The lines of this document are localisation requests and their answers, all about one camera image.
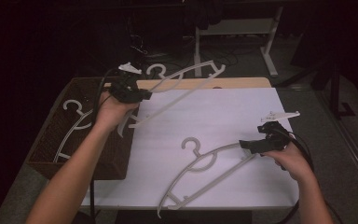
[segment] hand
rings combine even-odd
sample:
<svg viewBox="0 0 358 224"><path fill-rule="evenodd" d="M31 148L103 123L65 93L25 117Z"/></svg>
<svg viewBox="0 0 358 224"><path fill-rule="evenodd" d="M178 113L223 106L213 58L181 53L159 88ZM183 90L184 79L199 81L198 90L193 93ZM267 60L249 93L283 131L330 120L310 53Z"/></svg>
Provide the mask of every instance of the hand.
<svg viewBox="0 0 358 224"><path fill-rule="evenodd" d="M296 181L314 176L301 151L292 142L282 151L269 151L263 155L273 158L278 165L282 165Z"/></svg>
<svg viewBox="0 0 358 224"><path fill-rule="evenodd" d="M121 122L127 111L135 109L139 104L123 104L108 91L104 91L100 97L100 108L95 126L104 131L112 132Z"/></svg>

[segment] human arm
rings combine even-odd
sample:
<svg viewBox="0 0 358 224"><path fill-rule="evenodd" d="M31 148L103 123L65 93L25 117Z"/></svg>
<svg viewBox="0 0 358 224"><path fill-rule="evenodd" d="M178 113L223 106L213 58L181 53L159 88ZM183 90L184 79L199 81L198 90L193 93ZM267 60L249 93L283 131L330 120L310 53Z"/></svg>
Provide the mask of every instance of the human arm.
<svg viewBox="0 0 358 224"><path fill-rule="evenodd" d="M137 104L122 104L108 92L101 95L95 125L74 155L51 178L37 198L27 223L71 223L86 195L109 134Z"/></svg>
<svg viewBox="0 0 358 224"><path fill-rule="evenodd" d="M293 144L282 151L269 151L263 153L273 158L278 165L282 165L297 181L299 189L299 212L302 224L330 224L333 223L324 196L319 188L318 180L310 169L309 164L301 151Z"/></svg>

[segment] forearm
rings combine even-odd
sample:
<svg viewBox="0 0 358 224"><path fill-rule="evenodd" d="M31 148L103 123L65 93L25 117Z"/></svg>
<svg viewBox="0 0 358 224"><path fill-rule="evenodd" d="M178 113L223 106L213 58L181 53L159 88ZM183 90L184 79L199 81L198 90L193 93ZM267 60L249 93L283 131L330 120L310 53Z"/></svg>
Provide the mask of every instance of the forearm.
<svg viewBox="0 0 358 224"><path fill-rule="evenodd" d="M298 181L299 211L302 224L333 223L314 175Z"/></svg>
<svg viewBox="0 0 358 224"><path fill-rule="evenodd" d="M27 223L71 223L83 201L109 132L94 127L37 199Z"/></svg>

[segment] black device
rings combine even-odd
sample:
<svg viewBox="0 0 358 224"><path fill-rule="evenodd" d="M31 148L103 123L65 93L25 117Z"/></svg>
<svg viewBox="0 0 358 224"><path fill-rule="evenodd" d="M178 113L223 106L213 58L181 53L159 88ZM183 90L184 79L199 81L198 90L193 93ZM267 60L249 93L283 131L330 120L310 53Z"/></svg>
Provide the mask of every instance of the black device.
<svg viewBox="0 0 358 224"><path fill-rule="evenodd" d="M118 70L119 79L111 83L109 88L110 94L124 104L139 103L143 100L149 100L152 92L148 90L139 89L136 81L137 74Z"/></svg>
<svg viewBox="0 0 358 224"><path fill-rule="evenodd" d="M262 126L257 126L257 130L260 133L265 133L266 138L254 141L240 140L241 147L249 149L252 154L283 150L290 142L289 132L278 121L266 122Z"/></svg>

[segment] white table surface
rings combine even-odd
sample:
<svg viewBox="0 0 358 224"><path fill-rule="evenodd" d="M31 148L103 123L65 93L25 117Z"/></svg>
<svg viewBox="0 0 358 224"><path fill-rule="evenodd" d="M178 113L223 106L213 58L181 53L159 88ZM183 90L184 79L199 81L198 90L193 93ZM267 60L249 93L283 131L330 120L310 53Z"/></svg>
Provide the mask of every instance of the white table surface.
<svg viewBox="0 0 358 224"><path fill-rule="evenodd" d="M139 117L152 114L185 91L153 94L140 104ZM95 204L112 209L156 209L169 185L196 159L187 137L200 140L200 153L217 147L258 140L261 118L270 111L284 112L273 88L198 90L180 103L137 128L133 135L127 177L95 181ZM287 119L280 121L292 131ZM218 154L216 164L203 173L187 173L173 193L189 196L218 177L243 156L240 148ZM234 174L189 203L183 209L263 209L293 206L298 200L296 181L273 159L256 156ZM173 204L167 200L164 204ZM82 205L90 205L89 193Z"/></svg>

